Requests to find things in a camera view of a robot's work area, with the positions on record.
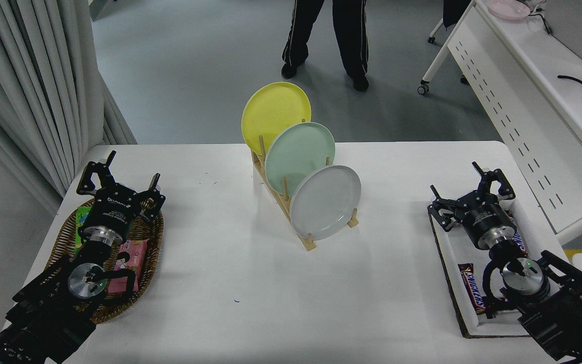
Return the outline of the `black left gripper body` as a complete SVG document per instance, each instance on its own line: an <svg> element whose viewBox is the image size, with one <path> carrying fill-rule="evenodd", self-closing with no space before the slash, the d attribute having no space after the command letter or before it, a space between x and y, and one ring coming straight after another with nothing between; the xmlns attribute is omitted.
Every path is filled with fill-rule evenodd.
<svg viewBox="0 0 582 364"><path fill-rule="evenodd" d="M141 211L136 194L124 185L97 189L94 205L83 224L83 237L91 238L95 231L111 230L119 238L127 238Z"/></svg>

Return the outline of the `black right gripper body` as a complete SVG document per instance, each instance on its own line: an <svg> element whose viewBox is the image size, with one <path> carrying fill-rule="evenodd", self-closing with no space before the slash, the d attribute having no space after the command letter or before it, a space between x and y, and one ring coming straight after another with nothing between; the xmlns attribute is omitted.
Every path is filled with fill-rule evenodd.
<svg viewBox="0 0 582 364"><path fill-rule="evenodd" d="M474 243L487 243L496 237L513 238L517 232L494 194L482 197L468 193L460 198L461 224Z"/></svg>

